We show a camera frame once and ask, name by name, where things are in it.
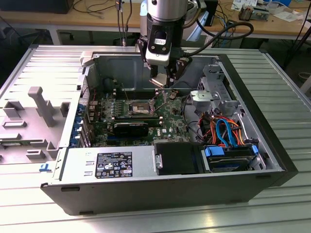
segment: green circuit board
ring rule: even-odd
[[[149,146],[163,141],[189,142],[189,132],[181,115],[182,97],[176,96],[172,100],[170,94],[171,91],[161,92],[154,100],[131,100],[130,92],[127,93],[129,98],[125,100],[115,98],[113,94],[99,96],[94,101],[96,105],[90,106],[94,111],[91,119],[91,127],[94,129],[92,146]],[[147,105],[150,107],[148,113],[147,108],[143,108]],[[118,138],[113,130],[114,124],[118,122],[147,123],[150,126],[148,136]]]

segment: blue latch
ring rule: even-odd
[[[225,155],[224,149],[222,147],[206,147],[205,156],[223,156]]]
[[[78,136],[78,132],[75,130],[71,131],[71,136],[72,137]]]
[[[42,164],[41,166],[40,166],[40,169],[39,169],[39,171],[40,172],[42,172],[42,171],[52,171],[50,168],[49,168],[49,164]]]
[[[84,111],[85,110],[85,107],[84,107],[84,105],[83,104],[78,104],[78,109],[77,109],[77,111],[78,112],[81,112],[81,111]]]
[[[74,118],[74,122],[75,122],[75,123],[80,123],[81,120],[82,120],[82,118],[79,117],[79,116],[76,116],[76,117]]]
[[[77,144],[78,144],[78,140],[75,139],[75,138],[71,138],[71,139],[69,140],[69,143],[74,144],[74,145],[77,145]]]
[[[78,130],[80,127],[81,127],[81,125],[79,125],[79,124],[77,124],[77,123],[74,123],[74,124],[73,124],[73,129],[74,129],[74,130]]]
[[[258,148],[255,145],[252,145],[252,149],[255,155],[259,154]]]

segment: table leg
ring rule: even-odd
[[[310,75],[310,77],[308,77],[308,79],[305,81],[305,83],[301,86],[300,90],[303,93],[307,93],[307,91],[309,91],[310,88],[311,88],[311,75]]]
[[[89,43],[91,45],[94,45],[95,42],[94,42],[94,35],[93,35],[93,32],[92,31],[88,31],[88,36],[89,36]]]
[[[48,28],[54,45],[62,45],[62,39],[56,27]]]

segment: motherboard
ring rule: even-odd
[[[92,147],[189,142],[182,99],[175,90],[94,93],[88,107]]]

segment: desk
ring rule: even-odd
[[[103,2],[102,0],[88,0],[88,5],[97,4]],[[225,14],[232,15],[233,20],[239,21],[238,11],[229,11],[231,8],[229,3],[232,0],[220,0]],[[101,8],[113,5],[114,1],[110,0],[105,5],[96,6],[93,9],[98,10]],[[292,2],[290,7],[307,7],[309,1],[303,3]],[[77,4],[76,8],[85,10],[83,3]],[[124,4],[124,17],[127,18],[129,14],[129,4]],[[139,32],[140,27],[140,4],[133,3],[133,14],[129,21],[129,32]],[[80,13],[71,9],[66,15],[58,15],[51,13],[28,13],[28,12],[0,12],[1,16],[6,19],[15,28],[34,28],[34,29],[47,29],[51,33],[53,43],[60,45],[61,40],[58,34],[58,30],[80,30],[80,31],[102,31],[102,32],[117,32],[117,13],[116,9],[110,8],[103,11],[104,19],[89,15],[87,13]],[[256,38],[272,38],[272,39],[296,39],[301,24],[300,21],[294,21],[288,23],[274,16],[269,16],[268,22],[252,20],[254,25],[254,32],[249,37]],[[0,22],[0,26],[7,26],[4,22]],[[207,29],[211,32],[218,32],[223,27],[217,19],[211,27]],[[245,33],[248,30],[247,27],[237,27],[235,35]]]

